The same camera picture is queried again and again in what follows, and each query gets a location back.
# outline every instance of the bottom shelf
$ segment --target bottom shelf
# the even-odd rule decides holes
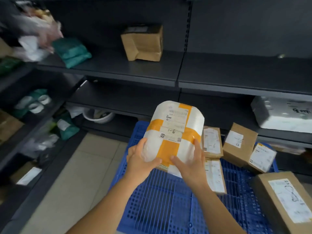
[[[105,124],[98,124],[84,119],[82,115],[73,120],[77,126],[93,134],[129,142],[135,124],[138,122],[136,117],[116,114],[114,119]]]
[[[86,132],[81,130],[68,141],[59,140],[51,150],[51,160],[27,186],[13,185],[0,205],[0,233],[18,234],[41,203],[64,166],[75,152]]]

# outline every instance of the white label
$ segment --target white label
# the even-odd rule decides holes
[[[31,100],[32,100],[31,96],[25,96],[18,102],[18,104],[14,106],[14,108],[18,110],[24,109],[30,103]]]
[[[227,139],[225,140],[225,143],[229,143],[231,145],[234,145],[235,147],[240,148],[241,143],[243,142],[244,135],[241,135],[235,131],[230,130]]]
[[[212,128],[204,129],[204,151],[219,154],[221,153],[219,133]]]
[[[269,184],[294,223],[311,221],[311,210],[288,179],[272,180]]]
[[[261,171],[267,172],[272,165],[275,155],[276,151],[258,143],[250,156],[249,163]]]
[[[143,32],[146,32],[147,29],[148,29],[147,26],[128,27],[127,32],[139,32],[139,33],[143,33]]]
[[[57,127],[60,128],[60,130],[66,130],[68,127],[70,126],[70,124],[67,121],[64,121],[63,119],[60,119],[57,122]]]
[[[23,185],[27,186],[31,180],[33,180],[34,177],[36,177],[42,169],[33,167],[29,170],[28,173],[26,173],[16,184],[17,185]]]
[[[225,193],[219,161],[205,162],[206,178],[209,187],[214,192]]]
[[[163,118],[163,127],[184,132],[187,117],[188,109],[169,106]]]
[[[182,138],[182,132],[174,130],[168,127],[161,126],[159,130],[159,137],[165,140],[180,143]]]

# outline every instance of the blue plastic crate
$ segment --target blue plastic crate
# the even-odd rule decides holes
[[[144,136],[149,123],[137,122],[111,187],[124,175],[128,148]],[[273,234],[248,181],[254,175],[221,159],[227,195],[219,195],[235,220],[249,234]],[[274,161],[271,172],[278,171]],[[192,191],[176,176],[153,169],[131,195],[117,228],[124,233],[208,233]]]

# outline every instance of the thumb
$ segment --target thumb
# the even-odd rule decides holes
[[[186,165],[177,156],[171,156],[170,160],[179,169],[181,173],[184,171]]]
[[[160,157],[156,157],[156,158],[154,158],[153,161],[150,161],[150,162],[149,162],[149,165],[150,165],[151,168],[153,169],[153,168],[159,166],[161,163],[162,163],[162,159],[161,159]]]

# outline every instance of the shelf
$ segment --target shelf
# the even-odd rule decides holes
[[[129,142],[137,122],[138,119],[135,117],[116,114],[113,120],[105,124],[98,124],[84,119],[81,127],[103,137]]]
[[[68,103],[128,116],[152,117],[158,104],[167,100],[177,102],[178,98],[179,91],[87,81],[68,99]]]
[[[259,141],[279,142],[312,148],[312,133],[262,129],[251,106],[239,98],[221,98],[181,93],[179,102],[197,107],[205,117],[205,125],[219,127],[227,133],[233,122],[256,131]]]
[[[181,88],[312,101],[308,59],[186,53]]]
[[[15,185],[0,205],[0,233],[18,234],[75,152],[86,132],[80,131],[67,141],[57,141],[51,150],[53,158],[27,186]]]
[[[36,131],[43,126],[53,114],[62,106],[66,99],[74,92],[81,77],[77,76],[63,76],[56,77],[48,90],[52,102],[45,105],[45,109],[38,114],[28,112],[21,121],[25,125],[21,127],[8,141],[0,146],[0,171],[10,161],[10,159],[21,149],[21,147],[36,133]]]
[[[4,91],[20,78],[24,77],[30,73],[35,68],[34,63],[23,63],[18,68],[14,69],[12,72],[0,76],[0,92]]]
[[[92,58],[67,69],[57,55],[50,55],[37,68],[46,71],[82,74],[101,78],[175,86],[183,52],[164,51],[160,62],[128,61],[124,50],[91,48]]]

